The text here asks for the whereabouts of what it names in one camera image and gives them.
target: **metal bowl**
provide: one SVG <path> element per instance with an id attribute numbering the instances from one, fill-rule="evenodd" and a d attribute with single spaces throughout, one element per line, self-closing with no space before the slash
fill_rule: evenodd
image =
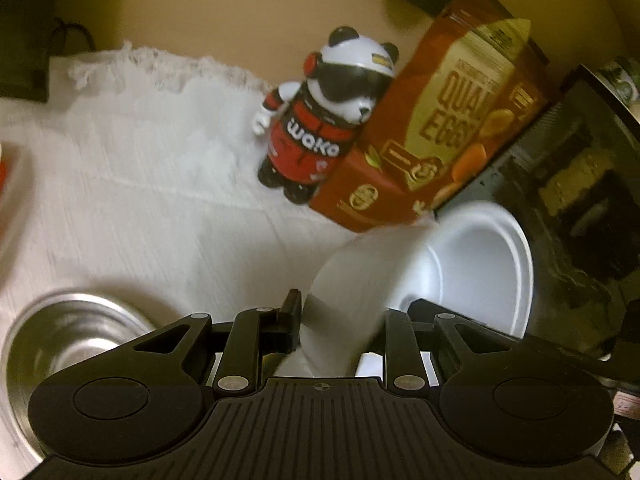
<path id="1" fill-rule="evenodd" d="M 44 453 L 27 418 L 31 393 L 57 371 L 154 330 L 130 306 L 85 292 L 62 292 L 31 305 L 12 325 L 0 358 L 0 402 L 28 452 Z"/>

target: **metal bowl rim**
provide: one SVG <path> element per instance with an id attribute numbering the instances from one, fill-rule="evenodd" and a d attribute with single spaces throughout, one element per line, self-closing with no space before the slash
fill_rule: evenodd
<path id="1" fill-rule="evenodd" d="M 30 306 L 28 306 L 14 320 L 14 322 L 11 323 L 6 334 L 4 344 L 2 345 L 2 349 L 0 350 L 0 399 L 4 398 L 7 402 L 7 409 L 0 408 L 0 422 L 4 422 L 10 432 L 10 436 L 13 439 L 17 437 L 20 440 L 20 443 L 29 451 L 31 456 L 40 462 L 44 460 L 44 456 L 39 450 L 35 449 L 31 445 L 25 434 L 22 432 L 22 429 L 15 417 L 14 408 L 9 400 L 9 391 L 6 382 L 7 366 L 11 346 L 14 344 L 16 335 L 20 332 L 20 329 L 24 326 L 26 321 L 48 306 L 52 306 L 57 303 L 65 303 L 67 301 L 96 303 L 116 311 L 121 316 L 133 319 L 140 326 L 144 326 L 148 332 L 155 330 L 153 324 L 145 316 L 140 314 L 139 311 L 127 304 L 125 301 L 118 300 L 108 294 L 99 294 L 90 290 L 59 290 L 52 294 L 41 296 L 37 300 L 33 301 Z"/>

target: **ribbed black surface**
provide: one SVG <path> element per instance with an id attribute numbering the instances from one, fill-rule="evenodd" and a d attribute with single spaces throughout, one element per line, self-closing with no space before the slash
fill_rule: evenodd
<path id="1" fill-rule="evenodd" d="M 320 384 L 330 386 L 328 389 Z M 611 480 L 594 459 L 521 468 L 468 450 L 424 400 L 372 379 L 268 381 L 221 400 L 185 444 L 146 463 L 92 467 L 49 458 L 32 480 Z"/>

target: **panda head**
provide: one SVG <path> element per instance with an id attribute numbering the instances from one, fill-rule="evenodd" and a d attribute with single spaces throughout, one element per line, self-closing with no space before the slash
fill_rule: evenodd
<path id="1" fill-rule="evenodd" d="M 365 123 L 394 78 L 398 49 L 338 27 L 320 52 L 305 61 L 311 97 L 329 113 L 354 126 Z"/>

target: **black shoe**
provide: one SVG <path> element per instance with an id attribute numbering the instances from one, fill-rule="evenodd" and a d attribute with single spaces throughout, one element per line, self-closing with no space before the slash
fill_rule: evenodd
<path id="1" fill-rule="evenodd" d="M 318 184 L 298 184 L 297 182 L 287 182 L 284 187 L 284 196 L 293 204 L 306 204 L 313 197 L 316 187 L 318 187 Z"/>
<path id="2" fill-rule="evenodd" d="M 271 188 L 284 186 L 287 181 L 286 178 L 278 173 L 268 156 L 264 158 L 260 170 L 258 170 L 258 180 L 263 186 Z"/>

